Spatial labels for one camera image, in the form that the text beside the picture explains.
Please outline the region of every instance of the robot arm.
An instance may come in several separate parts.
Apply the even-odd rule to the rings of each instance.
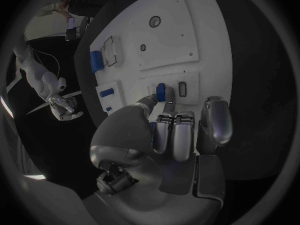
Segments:
[[[83,115],[83,112],[74,113],[78,105],[75,97],[64,99],[60,95],[67,86],[66,80],[62,77],[57,79],[54,73],[35,60],[33,49],[27,45],[24,36],[19,38],[13,52],[16,55],[16,66],[26,72],[28,83],[50,104],[51,112],[58,120],[68,121]]]

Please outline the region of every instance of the white board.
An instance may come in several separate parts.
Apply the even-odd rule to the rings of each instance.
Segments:
[[[179,96],[179,82],[186,82],[186,96]],[[131,92],[130,101],[135,103],[141,98],[156,94],[156,87],[163,83],[166,87],[172,87],[175,91],[175,103],[185,105],[199,104],[199,73],[184,72],[178,74],[168,74],[152,76],[138,79]]]
[[[150,26],[152,17],[160,24]],[[143,4],[129,22],[129,37],[139,71],[165,65],[198,61],[198,46],[185,0],[152,0]]]
[[[113,94],[105,97],[100,97],[100,92],[108,89],[113,89]],[[113,81],[103,85],[99,85],[96,87],[96,91],[102,105],[102,109],[108,115],[126,106],[122,87],[119,81]]]

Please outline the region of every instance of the black circle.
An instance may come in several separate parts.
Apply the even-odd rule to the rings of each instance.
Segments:
[[[153,16],[150,18],[149,25],[151,28],[156,28],[161,24],[161,18],[159,16]]]
[[[146,45],[145,45],[145,44],[142,44],[142,45],[140,46],[140,50],[141,50],[141,51],[146,51]]]

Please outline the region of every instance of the blue knob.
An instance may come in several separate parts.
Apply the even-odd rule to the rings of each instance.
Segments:
[[[112,88],[104,90],[104,91],[101,91],[100,92],[100,97],[104,98],[104,97],[106,97],[108,95],[111,95],[111,94],[114,94],[114,90]]]

